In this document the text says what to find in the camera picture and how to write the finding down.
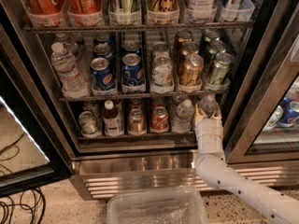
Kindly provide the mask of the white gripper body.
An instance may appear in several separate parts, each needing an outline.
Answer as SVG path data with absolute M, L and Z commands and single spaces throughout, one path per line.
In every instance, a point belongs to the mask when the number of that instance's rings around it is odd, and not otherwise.
M 194 131 L 197 140 L 205 136 L 223 138 L 223 127 L 220 119 L 201 119 L 196 121 Z

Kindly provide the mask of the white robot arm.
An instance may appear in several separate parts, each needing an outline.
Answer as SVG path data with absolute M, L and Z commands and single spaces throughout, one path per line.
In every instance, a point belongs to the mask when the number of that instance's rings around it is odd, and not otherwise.
M 225 161 L 222 147 L 221 111 L 209 118 L 199 104 L 194 109 L 194 131 L 198 145 L 196 173 L 210 187 L 225 189 L 275 224 L 299 224 L 299 201 L 247 179 Z

